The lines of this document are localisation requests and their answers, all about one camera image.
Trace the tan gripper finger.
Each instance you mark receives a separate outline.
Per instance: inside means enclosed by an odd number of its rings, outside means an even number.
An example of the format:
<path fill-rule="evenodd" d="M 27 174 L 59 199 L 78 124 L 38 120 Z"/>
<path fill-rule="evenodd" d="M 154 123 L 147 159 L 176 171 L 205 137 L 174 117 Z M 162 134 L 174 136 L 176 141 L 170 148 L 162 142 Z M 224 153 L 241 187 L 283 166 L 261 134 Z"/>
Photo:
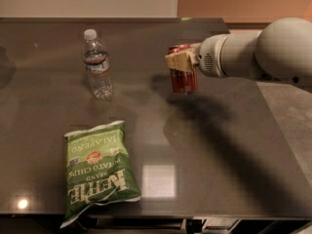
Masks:
<path fill-rule="evenodd" d="M 169 69 L 187 72 L 193 68 L 193 54 L 190 51 L 166 55 L 165 61 Z"/>

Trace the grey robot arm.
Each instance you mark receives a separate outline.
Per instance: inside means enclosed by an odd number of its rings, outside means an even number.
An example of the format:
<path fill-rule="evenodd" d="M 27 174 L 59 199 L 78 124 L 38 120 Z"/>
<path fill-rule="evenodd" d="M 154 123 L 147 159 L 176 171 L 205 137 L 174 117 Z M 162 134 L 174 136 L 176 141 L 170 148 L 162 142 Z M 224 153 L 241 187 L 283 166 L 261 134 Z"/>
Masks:
<path fill-rule="evenodd" d="M 165 56 L 168 68 L 312 86 L 312 22 L 276 20 L 255 32 L 218 34 Z"/>

